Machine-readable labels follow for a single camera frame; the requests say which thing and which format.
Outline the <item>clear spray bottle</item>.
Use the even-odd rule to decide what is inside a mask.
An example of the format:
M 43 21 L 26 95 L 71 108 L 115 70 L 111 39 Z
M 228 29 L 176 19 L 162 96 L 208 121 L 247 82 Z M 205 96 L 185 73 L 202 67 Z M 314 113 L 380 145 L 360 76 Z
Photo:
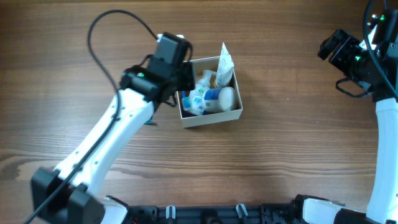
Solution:
M 211 70 L 204 70 L 202 79 L 199 79 L 198 83 L 195 84 L 194 90 L 190 91 L 190 112 L 196 116 L 201 116 L 205 110 L 202 98 L 204 93 L 210 89 L 210 80 L 216 72 Z

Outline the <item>white lidded round jar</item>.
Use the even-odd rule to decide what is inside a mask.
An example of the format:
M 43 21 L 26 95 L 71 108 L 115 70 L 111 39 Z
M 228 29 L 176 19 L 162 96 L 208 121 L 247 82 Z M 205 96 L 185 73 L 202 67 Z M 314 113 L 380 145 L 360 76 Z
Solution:
M 214 88 L 204 93 L 202 103 L 207 113 L 223 113 L 235 110 L 238 99 L 232 87 Z

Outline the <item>white squeeze tube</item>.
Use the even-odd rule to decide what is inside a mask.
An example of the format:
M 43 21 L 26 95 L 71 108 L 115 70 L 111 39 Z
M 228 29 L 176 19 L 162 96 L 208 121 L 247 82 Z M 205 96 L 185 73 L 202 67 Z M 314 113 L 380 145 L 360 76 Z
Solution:
M 229 54 L 225 43 L 221 48 L 221 53 L 218 62 L 218 69 L 216 72 L 215 84 L 218 88 L 224 88 L 229 86 L 229 83 L 233 76 L 234 62 Z

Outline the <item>blue disposable razor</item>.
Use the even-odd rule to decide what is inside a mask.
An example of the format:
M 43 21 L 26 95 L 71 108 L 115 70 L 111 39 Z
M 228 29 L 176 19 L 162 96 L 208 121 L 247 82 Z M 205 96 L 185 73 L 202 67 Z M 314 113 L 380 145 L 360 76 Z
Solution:
M 153 119 L 147 120 L 144 124 L 145 124 L 145 125 L 155 125 Z

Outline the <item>blue white toothbrush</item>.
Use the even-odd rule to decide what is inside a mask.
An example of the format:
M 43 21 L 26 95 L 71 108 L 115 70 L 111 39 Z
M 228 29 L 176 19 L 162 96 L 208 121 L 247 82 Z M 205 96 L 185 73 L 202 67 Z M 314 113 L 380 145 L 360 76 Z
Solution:
M 182 91 L 182 106 L 184 111 L 189 112 L 191 109 L 190 99 L 186 96 L 186 91 Z

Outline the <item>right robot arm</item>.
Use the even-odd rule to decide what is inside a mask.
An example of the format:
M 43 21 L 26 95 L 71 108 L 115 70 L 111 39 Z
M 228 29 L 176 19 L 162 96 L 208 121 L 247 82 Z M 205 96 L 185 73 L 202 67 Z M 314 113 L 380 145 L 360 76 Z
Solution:
M 324 198 L 298 195 L 294 219 L 305 223 L 397 223 L 397 11 L 385 9 L 365 23 L 363 41 L 337 29 L 320 45 L 318 56 L 343 72 L 338 83 L 351 81 L 372 95 L 376 104 L 378 149 L 376 175 L 366 212 Z

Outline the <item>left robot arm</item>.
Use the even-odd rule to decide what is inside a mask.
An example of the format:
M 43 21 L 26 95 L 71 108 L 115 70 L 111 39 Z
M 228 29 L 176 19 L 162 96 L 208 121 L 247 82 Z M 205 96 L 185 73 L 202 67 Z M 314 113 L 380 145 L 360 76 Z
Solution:
M 192 90 L 195 82 L 193 47 L 181 35 L 165 32 L 157 37 L 147 67 L 125 70 L 104 115 L 83 142 L 53 171 L 38 169 L 30 187 L 34 212 L 49 223 L 126 223 L 129 207 L 106 197 L 98 199 L 104 178 L 137 131 L 169 102 L 176 91 Z

